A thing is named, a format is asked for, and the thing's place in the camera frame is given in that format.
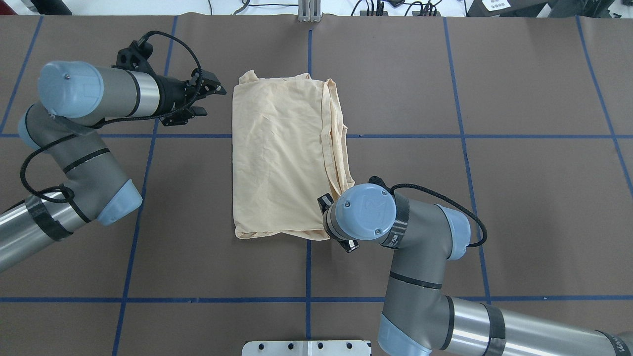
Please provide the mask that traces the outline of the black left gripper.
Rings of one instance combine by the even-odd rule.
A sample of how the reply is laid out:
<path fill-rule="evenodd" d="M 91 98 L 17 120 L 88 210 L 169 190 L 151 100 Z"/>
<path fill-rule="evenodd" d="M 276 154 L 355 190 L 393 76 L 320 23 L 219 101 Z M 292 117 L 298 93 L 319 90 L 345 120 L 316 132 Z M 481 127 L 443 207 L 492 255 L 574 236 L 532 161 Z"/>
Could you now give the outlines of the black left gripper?
<path fill-rule="evenodd" d="M 217 75 L 209 71 L 192 71 L 191 79 L 179 81 L 172 77 L 158 75 L 157 84 L 160 90 L 160 103 L 157 108 L 158 119 L 161 122 L 188 123 L 195 117 L 205 117 L 208 112 L 204 107 L 186 106 L 195 97 L 208 95 L 226 95 L 227 91 Z M 172 111 L 181 108 L 177 113 Z"/>

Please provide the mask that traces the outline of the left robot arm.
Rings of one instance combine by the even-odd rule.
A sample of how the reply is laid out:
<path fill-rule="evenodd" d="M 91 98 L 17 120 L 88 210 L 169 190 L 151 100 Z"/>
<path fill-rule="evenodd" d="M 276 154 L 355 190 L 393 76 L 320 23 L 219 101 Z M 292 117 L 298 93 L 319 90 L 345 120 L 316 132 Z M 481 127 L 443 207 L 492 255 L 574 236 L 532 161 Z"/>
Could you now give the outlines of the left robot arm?
<path fill-rule="evenodd" d="M 113 67 L 52 61 L 38 79 L 39 101 L 19 121 L 20 138 L 34 148 L 20 169 L 29 196 L 1 215 L 1 269 L 6 270 L 98 221 L 107 226 L 140 207 L 143 198 L 97 132 L 125 120 L 159 119 L 165 126 L 205 116 L 193 103 L 225 95 L 212 72 L 195 68 L 188 80 L 156 74 L 144 59 Z M 39 153 L 57 162 L 66 181 L 42 190 L 26 181 Z"/>

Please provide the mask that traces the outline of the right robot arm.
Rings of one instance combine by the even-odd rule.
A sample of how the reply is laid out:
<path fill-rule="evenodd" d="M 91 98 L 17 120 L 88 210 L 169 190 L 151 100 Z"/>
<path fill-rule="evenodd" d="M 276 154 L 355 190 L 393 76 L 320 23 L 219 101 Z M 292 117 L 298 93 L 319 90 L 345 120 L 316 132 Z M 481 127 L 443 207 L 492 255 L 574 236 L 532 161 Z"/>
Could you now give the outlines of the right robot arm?
<path fill-rule="evenodd" d="M 574 327 L 453 298 L 446 265 L 488 238 L 456 201 L 417 184 L 387 187 L 377 176 L 318 198 L 326 234 L 352 252 L 361 241 L 393 250 L 378 344 L 391 356 L 630 356 L 632 334 Z"/>

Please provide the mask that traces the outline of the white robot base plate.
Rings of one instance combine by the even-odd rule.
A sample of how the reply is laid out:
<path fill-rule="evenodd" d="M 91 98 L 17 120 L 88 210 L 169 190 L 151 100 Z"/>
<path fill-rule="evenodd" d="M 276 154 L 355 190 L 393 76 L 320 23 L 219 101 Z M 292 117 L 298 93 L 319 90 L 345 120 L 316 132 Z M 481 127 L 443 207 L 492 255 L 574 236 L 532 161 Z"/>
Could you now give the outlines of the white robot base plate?
<path fill-rule="evenodd" d="M 242 347 L 242 356 L 372 356 L 366 340 L 253 341 Z"/>

